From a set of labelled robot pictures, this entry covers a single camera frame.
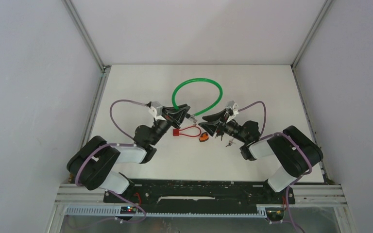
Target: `green loop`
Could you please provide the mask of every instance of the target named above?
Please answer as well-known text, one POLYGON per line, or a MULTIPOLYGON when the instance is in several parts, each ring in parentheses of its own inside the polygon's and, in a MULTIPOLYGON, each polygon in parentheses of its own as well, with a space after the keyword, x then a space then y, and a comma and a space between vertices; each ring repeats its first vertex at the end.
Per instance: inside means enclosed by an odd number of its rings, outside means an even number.
POLYGON ((211 108, 215 107, 221 101, 223 92, 222 92, 221 85, 219 83, 217 83, 216 81, 211 80, 211 79, 207 79, 207 78, 195 78, 195 79, 186 80, 185 82, 179 84, 175 88, 174 92, 172 93, 172 105, 173 105, 173 107, 175 109, 179 109, 178 105, 175 102, 176 93, 179 91, 179 89, 181 89, 181 87, 183 87, 183 86, 185 86, 185 85, 187 85, 189 83, 194 83, 194 82, 207 82, 207 83, 211 83, 211 84, 217 86, 218 90, 220 91, 220 95, 218 96, 218 99, 213 104, 211 104, 207 108, 205 108, 205 109, 203 109, 203 110, 201 110, 201 111, 193 114, 193 116, 198 116, 198 115, 201 115, 202 113, 210 110, 211 108))

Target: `robotic arm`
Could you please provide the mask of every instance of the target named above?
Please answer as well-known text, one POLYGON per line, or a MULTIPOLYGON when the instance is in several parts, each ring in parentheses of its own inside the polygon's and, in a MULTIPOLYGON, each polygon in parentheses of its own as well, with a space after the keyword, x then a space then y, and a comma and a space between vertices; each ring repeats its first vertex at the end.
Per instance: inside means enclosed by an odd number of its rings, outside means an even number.
POLYGON ((308 164, 300 152, 296 150, 288 137, 302 150, 311 166, 320 162, 323 158, 322 151, 310 139, 308 139, 295 126, 289 126, 282 133, 275 133, 268 139, 260 141, 258 123, 246 121, 242 126, 233 118, 239 113, 234 101, 227 103, 224 110, 217 114, 204 116, 207 122, 199 123, 204 130, 215 137, 227 134, 244 143, 240 147, 241 155, 245 160, 254 161, 266 156, 275 155, 281 167, 267 179, 264 187, 268 194, 280 193, 298 177, 308 170, 308 164))
POLYGON ((184 121, 190 106, 183 104, 178 109, 164 107, 158 102, 150 102, 147 105, 149 112, 154 117, 153 125, 148 127, 140 125, 135 130, 134 144, 107 144, 100 136, 93 137, 82 149, 76 153, 68 162, 67 169, 75 177, 85 160, 92 153, 103 147, 93 157, 98 160, 89 159, 82 169, 81 175, 77 177, 79 183, 88 190, 104 188, 122 194, 133 183, 121 173, 112 172, 116 163, 139 163, 149 162, 162 136, 172 127, 179 129, 184 121))

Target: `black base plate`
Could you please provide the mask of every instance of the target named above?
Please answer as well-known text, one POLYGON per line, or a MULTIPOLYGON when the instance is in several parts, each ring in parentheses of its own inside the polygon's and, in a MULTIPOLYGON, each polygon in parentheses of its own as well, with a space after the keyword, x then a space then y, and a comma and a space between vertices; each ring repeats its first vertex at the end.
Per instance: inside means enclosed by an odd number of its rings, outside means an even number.
MULTIPOLYGON (((267 196, 262 182, 175 181, 133 179, 123 197, 138 203, 148 213, 256 214, 257 204, 282 204, 284 192, 267 196), (213 197, 212 200, 161 199, 160 197, 213 197)), ((295 199, 292 188, 289 203, 295 199)), ((115 195, 104 195, 105 203, 125 203, 115 195)))

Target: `white tabletop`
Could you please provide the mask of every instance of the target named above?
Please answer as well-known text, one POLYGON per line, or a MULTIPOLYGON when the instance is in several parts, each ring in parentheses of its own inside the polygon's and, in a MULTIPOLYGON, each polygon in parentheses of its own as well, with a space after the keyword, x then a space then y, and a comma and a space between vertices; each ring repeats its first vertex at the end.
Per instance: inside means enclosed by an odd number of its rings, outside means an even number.
MULTIPOLYGON (((100 135, 108 142, 132 143, 113 125, 109 117, 111 103, 130 99, 143 103, 158 101, 172 106, 171 95, 181 82, 197 77, 210 78, 223 87, 221 102, 201 116, 217 113, 234 100, 240 108, 262 100, 267 106, 267 125, 264 135, 281 132, 289 125, 296 126, 308 138, 311 134, 305 118, 290 66, 241 65, 113 65, 106 83, 91 136, 100 135)), ((193 114, 216 100, 218 89, 209 83, 192 83, 177 94, 177 104, 187 103, 193 114)), ((255 105, 235 118, 239 124, 247 120, 263 121, 262 105, 255 105)), ((114 119, 123 130, 134 135, 139 125, 152 126, 148 108, 130 103, 118 103, 113 110, 114 119)), ((192 123, 185 120, 182 128, 192 123)), ((185 131, 195 134, 196 129, 185 131)), ((129 178, 178 179, 211 181, 264 181, 280 167, 275 156, 244 160, 239 147, 243 143, 225 147, 231 137, 225 135, 200 143, 198 138, 172 136, 172 128, 155 146, 155 156, 146 164, 117 164, 113 171, 129 178)), ((318 165, 301 182, 323 182, 318 165)))

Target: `orange object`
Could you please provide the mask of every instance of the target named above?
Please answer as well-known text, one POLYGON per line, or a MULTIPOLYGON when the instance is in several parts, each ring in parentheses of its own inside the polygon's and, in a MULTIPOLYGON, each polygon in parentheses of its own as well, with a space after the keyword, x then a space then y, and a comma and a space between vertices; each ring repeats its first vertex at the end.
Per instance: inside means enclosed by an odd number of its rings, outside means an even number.
POLYGON ((204 133, 201 134, 200 142, 206 142, 206 141, 208 141, 208 139, 209 139, 209 135, 208 135, 207 132, 204 132, 204 133))

